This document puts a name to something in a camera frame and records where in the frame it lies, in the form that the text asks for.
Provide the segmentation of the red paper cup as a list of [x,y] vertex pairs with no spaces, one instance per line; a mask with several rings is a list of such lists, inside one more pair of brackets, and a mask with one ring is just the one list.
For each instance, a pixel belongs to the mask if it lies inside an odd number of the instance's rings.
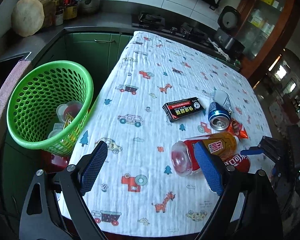
[[83,104],[79,101],[70,101],[59,105],[56,114],[59,122],[65,122],[66,115],[69,113],[73,118],[79,113]]

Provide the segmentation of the steel pressure cooker pot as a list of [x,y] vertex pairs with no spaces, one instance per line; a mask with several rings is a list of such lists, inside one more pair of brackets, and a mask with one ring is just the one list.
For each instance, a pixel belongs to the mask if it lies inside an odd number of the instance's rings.
[[91,14],[98,11],[101,0],[77,0],[78,12],[81,14]]

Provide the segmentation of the green perforated plastic basket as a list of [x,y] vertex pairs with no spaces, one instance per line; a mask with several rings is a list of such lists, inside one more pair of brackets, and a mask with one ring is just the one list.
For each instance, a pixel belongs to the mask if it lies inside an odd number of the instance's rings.
[[[89,72],[72,61],[53,61],[30,71],[17,84],[8,102],[7,127],[13,140],[29,150],[70,156],[88,118],[94,84]],[[49,137],[57,107],[82,104],[72,122]]]

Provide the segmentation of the dark soy sauce bottle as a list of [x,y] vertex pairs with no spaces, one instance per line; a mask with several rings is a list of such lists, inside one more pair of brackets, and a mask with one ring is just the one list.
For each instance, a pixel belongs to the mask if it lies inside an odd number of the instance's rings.
[[77,17],[78,0],[64,0],[63,20],[71,20]]

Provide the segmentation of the green cabinet door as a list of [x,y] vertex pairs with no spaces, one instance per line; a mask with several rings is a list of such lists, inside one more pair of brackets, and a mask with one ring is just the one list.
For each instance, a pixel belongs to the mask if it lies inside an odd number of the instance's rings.
[[130,35],[116,33],[71,33],[65,35],[66,56],[81,64],[94,83],[96,99],[109,74],[118,62]]

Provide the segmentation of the red cola can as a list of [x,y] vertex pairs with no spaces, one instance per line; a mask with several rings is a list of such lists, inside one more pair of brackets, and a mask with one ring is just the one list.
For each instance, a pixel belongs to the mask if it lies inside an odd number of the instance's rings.
[[240,172],[249,172],[250,159],[246,155],[236,154],[224,162],[225,165],[232,165]]

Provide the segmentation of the black battery box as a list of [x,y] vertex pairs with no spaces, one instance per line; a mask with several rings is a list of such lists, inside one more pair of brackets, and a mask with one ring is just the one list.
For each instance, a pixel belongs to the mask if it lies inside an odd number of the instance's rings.
[[165,103],[162,109],[169,122],[175,122],[183,117],[203,111],[205,108],[197,97],[192,97]]

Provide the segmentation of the round wooden chopping block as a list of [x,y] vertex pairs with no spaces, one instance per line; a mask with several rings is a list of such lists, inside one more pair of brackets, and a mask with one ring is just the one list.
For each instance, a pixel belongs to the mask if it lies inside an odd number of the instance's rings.
[[21,37],[32,36],[53,25],[55,14],[54,0],[19,0],[11,14],[11,26]]

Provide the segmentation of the black gas stove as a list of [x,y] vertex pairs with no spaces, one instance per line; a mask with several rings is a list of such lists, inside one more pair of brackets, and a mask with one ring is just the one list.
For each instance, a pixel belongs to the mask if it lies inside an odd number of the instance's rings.
[[199,44],[212,39],[216,31],[201,23],[190,24],[186,21],[172,20],[168,17],[141,12],[132,15],[132,26],[176,36]]

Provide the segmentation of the white printed tablecloth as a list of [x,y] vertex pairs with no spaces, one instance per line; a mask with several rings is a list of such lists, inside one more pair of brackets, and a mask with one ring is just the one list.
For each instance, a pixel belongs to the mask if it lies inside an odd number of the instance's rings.
[[[227,92],[232,117],[256,146],[271,132],[249,82],[200,51],[136,31],[101,89],[70,159],[78,163],[99,141],[108,156],[84,201],[102,231],[134,237],[198,233],[217,203],[202,173],[180,177],[170,158],[183,139],[213,133],[210,94]],[[197,97],[203,111],[169,122],[168,102]]]

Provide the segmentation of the orange snack wrapper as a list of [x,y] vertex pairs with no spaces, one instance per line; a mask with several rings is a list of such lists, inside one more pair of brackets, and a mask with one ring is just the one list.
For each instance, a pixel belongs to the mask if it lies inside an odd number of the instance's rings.
[[235,119],[230,120],[229,126],[226,131],[231,133],[232,135],[238,137],[238,139],[248,139],[249,138],[243,124],[238,122]]

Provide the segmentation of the white paper cup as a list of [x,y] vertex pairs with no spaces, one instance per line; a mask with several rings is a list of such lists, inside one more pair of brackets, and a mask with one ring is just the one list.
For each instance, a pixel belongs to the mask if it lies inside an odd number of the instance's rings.
[[51,137],[57,135],[58,133],[60,133],[63,130],[63,128],[64,128],[64,123],[54,123],[53,124],[53,129],[49,133],[47,138],[50,139]]
[[217,102],[221,107],[226,109],[229,113],[232,112],[229,95],[223,90],[214,90],[211,93],[211,100]]

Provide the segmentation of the red plastic stool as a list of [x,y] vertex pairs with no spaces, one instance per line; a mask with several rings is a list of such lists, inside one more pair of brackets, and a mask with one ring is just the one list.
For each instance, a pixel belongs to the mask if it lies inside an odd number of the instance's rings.
[[63,171],[69,165],[69,157],[61,157],[46,151],[41,151],[40,154],[42,169],[47,173]]

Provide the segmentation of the black rice cooker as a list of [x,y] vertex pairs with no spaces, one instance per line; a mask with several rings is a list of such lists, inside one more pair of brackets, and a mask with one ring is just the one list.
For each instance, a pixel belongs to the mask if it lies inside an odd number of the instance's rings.
[[219,28],[214,39],[223,49],[231,53],[242,53],[244,50],[243,44],[234,35],[238,31],[240,18],[240,13],[234,7],[227,5],[217,20]]

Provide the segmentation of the wooden glass display cabinet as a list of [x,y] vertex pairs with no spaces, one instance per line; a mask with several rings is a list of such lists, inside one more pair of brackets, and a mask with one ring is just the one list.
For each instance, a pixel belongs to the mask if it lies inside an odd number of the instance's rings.
[[240,25],[236,39],[244,46],[240,73],[256,75],[285,36],[295,0],[241,0],[237,10]]

